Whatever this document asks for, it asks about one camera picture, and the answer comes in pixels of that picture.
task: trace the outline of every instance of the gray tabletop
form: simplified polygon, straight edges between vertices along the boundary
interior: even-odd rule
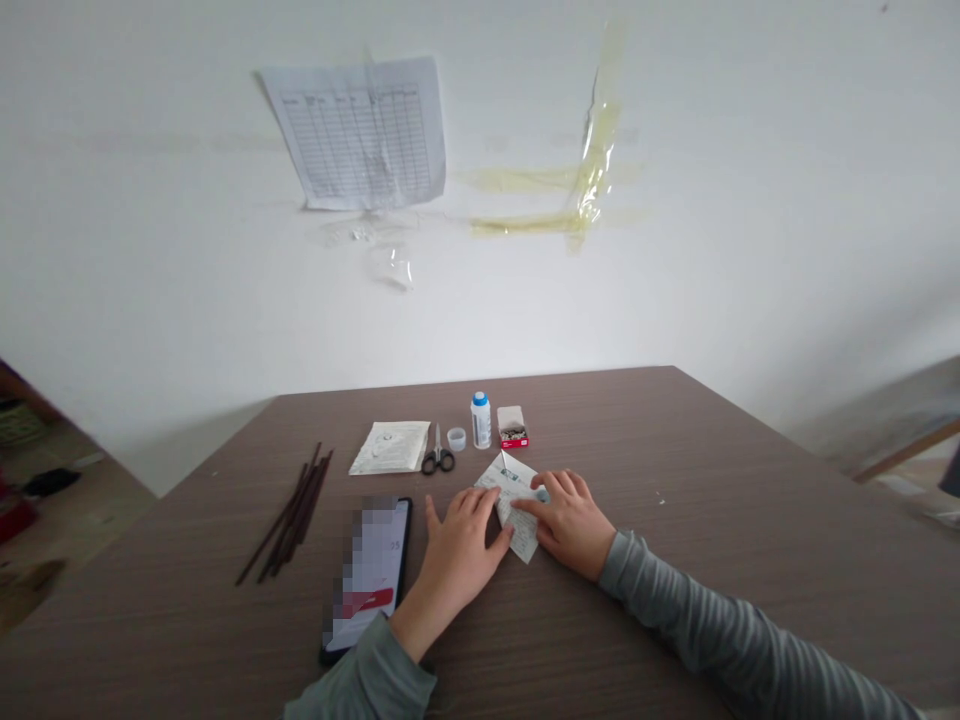
[[[0,645],[4,717],[275,717],[318,677],[324,605],[361,495],[414,501],[407,586],[450,474],[350,477],[375,421],[469,427],[473,391],[521,405],[527,465],[570,467],[665,560],[925,708],[960,704],[958,545],[675,368],[287,395]],[[310,534],[264,585],[233,582],[317,440],[336,448]],[[491,525],[490,533],[496,531]],[[448,717],[725,716],[700,679],[540,549],[508,555],[427,657]]]

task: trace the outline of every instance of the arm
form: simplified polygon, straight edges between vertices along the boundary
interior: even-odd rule
[[[356,647],[322,680],[287,703],[283,717],[423,717],[436,682],[403,649],[387,619],[378,615]]]
[[[749,603],[675,570],[633,533],[617,533],[576,473],[541,473],[533,487],[541,485],[550,493],[549,504],[513,503],[537,517],[540,544],[671,641],[687,669],[717,682],[738,717],[923,717]]]
[[[285,720],[423,717],[436,678],[418,663],[510,549],[511,527],[489,549],[485,543],[499,495],[499,488],[464,490],[442,523],[427,496],[429,540],[417,581],[389,621],[377,616],[333,670],[287,703]]]
[[[709,590],[618,533],[600,587],[659,630],[688,670],[714,679],[739,717],[921,718],[879,683],[781,630],[750,603]]]

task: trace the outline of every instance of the gray striped sleeve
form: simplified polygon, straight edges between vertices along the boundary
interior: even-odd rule
[[[774,625],[750,603],[709,590],[617,533],[600,587],[715,682],[737,717],[922,718],[912,705]]]
[[[287,703],[283,717],[422,718],[436,684],[410,659],[381,613],[322,680]]]

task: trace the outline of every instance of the red box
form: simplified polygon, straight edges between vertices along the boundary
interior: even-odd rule
[[[33,505],[3,484],[0,478],[0,543],[16,537],[37,519]]]
[[[530,444],[530,433],[519,405],[497,408],[497,431],[500,433],[500,447],[504,450]]]

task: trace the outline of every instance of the hand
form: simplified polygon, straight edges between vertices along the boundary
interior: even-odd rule
[[[500,488],[457,493],[441,523],[427,495],[427,554],[420,576],[390,618],[393,634],[414,662],[490,582],[510,549],[513,527],[486,546],[487,521]]]
[[[587,482],[572,470],[544,472],[530,487],[546,485],[550,502],[514,500],[513,507],[537,518],[537,540],[551,555],[590,582],[597,582],[617,530],[590,496]]]

